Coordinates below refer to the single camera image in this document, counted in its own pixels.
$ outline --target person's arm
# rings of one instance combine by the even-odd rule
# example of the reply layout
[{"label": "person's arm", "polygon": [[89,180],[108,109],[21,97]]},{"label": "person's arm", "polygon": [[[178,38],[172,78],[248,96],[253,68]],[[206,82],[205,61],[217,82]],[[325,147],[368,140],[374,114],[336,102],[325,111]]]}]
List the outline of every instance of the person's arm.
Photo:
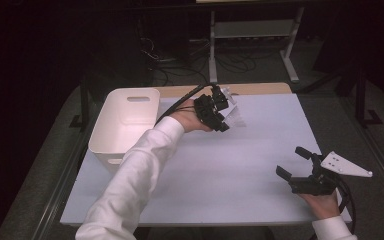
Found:
[{"label": "person's arm", "polygon": [[319,219],[313,222],[313,228],[319,240],[357,240],[342,219],[336,191],[328,196],[300,194]]},{"label": "person's arm", "polygon": [[[192,106],[188,100],[180,107]],[[193,111],[179,111],[148,130],[124,155],[101,197],[89,209],[76,239],[135,239],[139,216],[154,190],[165,162],[185,132],[211,131]]]}]

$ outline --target table surface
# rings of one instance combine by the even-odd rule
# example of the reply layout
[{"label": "table surface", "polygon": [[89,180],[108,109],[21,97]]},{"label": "table surface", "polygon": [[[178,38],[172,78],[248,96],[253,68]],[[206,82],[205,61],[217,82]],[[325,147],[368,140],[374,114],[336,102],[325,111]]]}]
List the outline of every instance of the table surface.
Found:
[{"label": "table surface", "polygon": [[[297,96],[282,83],[229,86],[240,94],[234,98],[246,127],[186,134],[161,173],[139,226],[285,225],[314,220],[304,201],[275,173],[280,165],[294,176],[308,176],[311,163],[296,155],[295,147],[320,152]],[[192,88],[158,88],[160,113],[177,101],[179,93]],[[255,95],[244,95],[251,92]],[[61,223],[80,225],[111,177],[88,151]],[[343,217],[351,220],[347,211]]]}]

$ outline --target white sleeve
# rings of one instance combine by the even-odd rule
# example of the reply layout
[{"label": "white sleeve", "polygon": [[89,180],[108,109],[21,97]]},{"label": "white sleeve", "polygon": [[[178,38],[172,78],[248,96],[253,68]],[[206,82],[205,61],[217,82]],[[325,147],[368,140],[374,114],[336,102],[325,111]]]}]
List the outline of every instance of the white sleeve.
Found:
[{"label": "white sleeve", "polygon": [[341,216],[314,221],[313,228],[319,240],[357,240]]},{"label": "white sleeve", "polygon": [[183,134],[182,125],[171,117],[145,132],[124,155],[117,173],[89,209],[76,239],[135,239],[140,213]]}]

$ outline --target gray floor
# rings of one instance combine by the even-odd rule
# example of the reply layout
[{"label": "gray floor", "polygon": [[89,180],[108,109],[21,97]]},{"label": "gray floor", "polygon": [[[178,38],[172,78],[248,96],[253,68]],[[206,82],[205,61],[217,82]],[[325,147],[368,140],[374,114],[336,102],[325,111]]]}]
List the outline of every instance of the gray floor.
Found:
[{"label": "gray floor", "polygon": [[[251,48],[255,53],[254,57],[262,57],[254,59],[254,70],[245,71],[245,64],[240,63],[242,72],[233,73],[233,70],[239,70],[223,68],[219,62],[219,83],[290,83],[277,54],[283,44],[282,41],[268,41],[267,47]],[[312,71],[320,46],[321,42],[318,41],[296,43],[291,59],[301,82],[290,84],[291,89],[300,89],[324,76],[323,73]],[[222,61],[227,61],[226,51],[238,51],[226,49],[218,49]],[[248,67],[253,64],[252,61],[246,63]],[[194,62],[192,67],[208,76],[205,57]],[[202,76],[197,74],[185,76],[184,70],[169,71],[183,76],[168,74],[170,81],[165,81],[165,75],[161,71],[155,71],[155,78],[160,79],[154,81],[155,85],[165,82],[167,85],[195,85],[203,81]],[[333,91],[336,82],[337,80],[332,81],[312,93],[299,95],[299,99],[322,151],[334,150],[374,172],[371,179],[347,177],[346,180],[353,191],[357,206],[356,234],[360,239],[384,239],[384,95],[375,86],[368,85],[367,107],[379,114],[383,124],[363,129],[353,117],[353,95],[337,97]],[[99,106],[92,109],[92,113],[97,113],[94,109],[99,109]],[[67,169],[75,170],[78,167],[76,164],[81,159],[80,153],[86,146],[89,134],[88,130],[80,132],[78,128],[69,127],[72,118],[78,114],[80,97],[79,89],[76,89],[56,118],[1,227],[0,239],[74,239],[76,228],[61,225],[59,217],[75,181],[75,174]],[[278,240],[308,239],[312,235],[309,224],[272,227],[272,230]]]}]

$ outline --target dark background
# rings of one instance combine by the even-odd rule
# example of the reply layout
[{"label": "dark background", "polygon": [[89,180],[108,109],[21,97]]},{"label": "dark background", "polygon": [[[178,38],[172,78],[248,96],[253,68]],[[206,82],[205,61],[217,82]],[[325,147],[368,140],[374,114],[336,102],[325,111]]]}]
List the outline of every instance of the dark background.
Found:
[{"label": "dark background", "polygon": [[[95,101],[114,88],[150,84],[137,19],[76,10],[127,4],[99,2],[0,1],[0,224],[61,106],[81,82]],[[180,15],[170,27],[165,26],[173,16],[148,16],[153,24],[144,31],[148,36],[177,32],[176,44],[164,37],[157,44],[182,55],[184,40],[208,34],[201,26],[209,15]],[[326,40],[318,70],[329,73],[357,57],[367,78],[384,91],[384,1],[308,8],[299,38],[312,37]]]}]

